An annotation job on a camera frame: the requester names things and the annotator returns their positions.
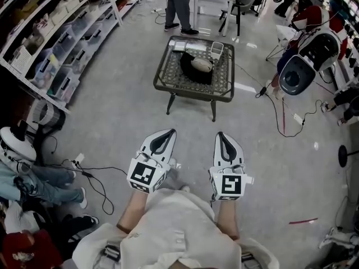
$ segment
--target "box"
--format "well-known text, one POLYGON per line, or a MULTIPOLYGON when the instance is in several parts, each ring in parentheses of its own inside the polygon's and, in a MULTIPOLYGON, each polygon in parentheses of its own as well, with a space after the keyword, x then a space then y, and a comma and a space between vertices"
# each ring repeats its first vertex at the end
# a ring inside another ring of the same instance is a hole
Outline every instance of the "box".
POLYGON ((61 21, 67 16, 66 7, 56 8, 51 14, 50 19, 54 25, 60 24, 61 21))

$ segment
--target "concrete floor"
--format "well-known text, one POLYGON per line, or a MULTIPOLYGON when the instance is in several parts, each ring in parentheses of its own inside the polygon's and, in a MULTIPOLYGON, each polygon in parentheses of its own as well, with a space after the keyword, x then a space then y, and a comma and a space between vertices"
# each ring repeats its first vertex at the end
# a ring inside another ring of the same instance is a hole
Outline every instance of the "concrete floor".
MULTIPOLYGON (((337 162, 338 147, 349 146, 348 127, 336 124, 342 109, 324 115, 318 107, 315 115, 307 116, 303 131, 295 138, 284 138, 277 132, 273 105, 267 97, 256 99, 252 92, 241 89, 235 90, 230 103, 217 104, 215 123, 211 121, 210 104, 203 101, 176 98, 171 114, 166 115, 169 93, 155 90, 153 78, 169 37, 180 32, 177 29, 165 33, 164 25, 154 22, 157 15, 151 10, 155 7, 165 9, 165 0, 144 0, 137 5, 125 17, 125 25, 112 32, 93 58, 81 77, 72 114, 56 134, 58 149, 48 160, 73 159, 82 152, 83 167, 116 166, 127 171, 147 135, 175 128, 173 156, 182 164, 180 178, 195 194, 209 200, 212 189, 207 171, 213 163, 215 135, 223 131, 241 144, 247 174, 255 178, 254 185, 247 186, 246 195, 238 202, 242 236, 266 246, 282 268, 304 268, 325 253, 326 248, 319 251, 317 247, 334 225, 347 192, 344 171, 337 162), (313 224, 288 224, 316 217, 318 221, 313 224)), ((277 43, 275 25, 285 24, 284 19, 273 14, 275 7, 268 0, 259 17, 251 13, 242 16, 239 37, 234 17, 224 38, 218 35, 218 10, 211 12, 217 16, 199 16, 200 36, 233 44, 236 82, 257 92, 276 72, 276 67, 265 61, 277 43)), ((334 91, 333 84, 324 84, 320 78, 315 81, 334 91)), ((328 100, 331 96, 313 83, 300 96, 286 97, 286 134, 300 130, 291 113, 303 118, 305 112, 314 111, 317 99, 328 100)), ((275 105, 282 131, 283 105, 277 100, 275 105)), ((52 139, 46 141, 45 148, 53 148, 52 139)), ((86 188, 89 205, 85 210, 78 205, 65 208, 77 215, 95 215, 101 223, 115 224, 132 190, 119 171, 91 172, 103 182, 115 205, 114 214, 108 216, 102 211, 103 198, 80 175, 75 184, 86 188)))

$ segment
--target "red object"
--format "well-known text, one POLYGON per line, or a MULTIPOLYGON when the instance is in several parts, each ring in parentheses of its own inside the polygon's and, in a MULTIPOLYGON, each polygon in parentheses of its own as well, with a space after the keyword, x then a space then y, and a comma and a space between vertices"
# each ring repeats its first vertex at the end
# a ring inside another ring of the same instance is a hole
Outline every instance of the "red object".
POLYGON ((300 223, 307 223, 310 221, 318 220, 318 218, 308 219, 308 220, 302 220, 302 221, 291 221, 289 224, 300 224, 300 223))
MULTIPOLYGON (((342 24, 342 21, 339 17, 334 16, 334 13, 332 11, 329 11, 329 27, 335 31, 336 33, 342 31, 344 29, 344 26, 342 24)), ((305 28, 306 31, 311 31, 312 29, 316 28, 323 22, 321 20, 321 9, 319 6, 310 6, 306 8, 304 11, 300 12, 297 16, 295 16, 292 20, 292 23, 299 28, 303 29, 305 28)), ((297 40, 292 40, 290 43, 290 46, 293 46, 292 49, 298 50, 298 43, 297 40)), ((338 59, 341 60, 347 49, 348 45, 348 38, 345 38, 345 40, 342 41, 342 45, 340 46, 340 54, 338 59)))
POLYGON ((60 252, 52 243, 46 230, 33 234, 34 244, 31 245, 26 233, 11 233, 3 240, 3 255, 9 269, 51 269, 59 267, 63 261, 60 252), (18 252, 33 253, 34 256, 27 262, 13 258, 18 252))

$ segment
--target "metal table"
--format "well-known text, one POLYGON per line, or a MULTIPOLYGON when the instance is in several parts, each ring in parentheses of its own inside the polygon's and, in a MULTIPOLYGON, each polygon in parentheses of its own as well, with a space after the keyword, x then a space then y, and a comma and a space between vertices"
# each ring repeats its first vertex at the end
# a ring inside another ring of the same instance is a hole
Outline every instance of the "metal table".
POLYGON ((223 53, 219 60, 210 57, 213 41, 172 36, 169 38, 162 59, 159 63, 153 85, 157 90, 171 93, 167 106, 167 114, 176 96, 209 101, 213 112, 213 122, 216 117, 216 101, 230 102, 234 96, 234 47, 224 44, 223 53), (174 52, 177 42, 186 43, 186 52, 194 57, 206 58, 213 61, 212 84, 204 85, 192 82, 182 72, 180 59, 183 52, 174 52))

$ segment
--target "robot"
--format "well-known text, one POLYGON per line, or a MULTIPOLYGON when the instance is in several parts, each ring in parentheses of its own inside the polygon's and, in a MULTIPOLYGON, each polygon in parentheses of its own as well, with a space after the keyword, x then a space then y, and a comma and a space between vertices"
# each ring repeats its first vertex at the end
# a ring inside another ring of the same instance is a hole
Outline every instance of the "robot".
MULTIPOLYGON (((171 157, 177 132, 164 129, 148 136, 131 160, 127 173, 130 187, 145 193, 155 192, 164 182, 176 160, 171 157)), ((254 179, 244 172, 242 147, 230 136, 219 132, 215 138, 214 164, 209 169, 212 201, 236 200, 244 195, 254 179)))

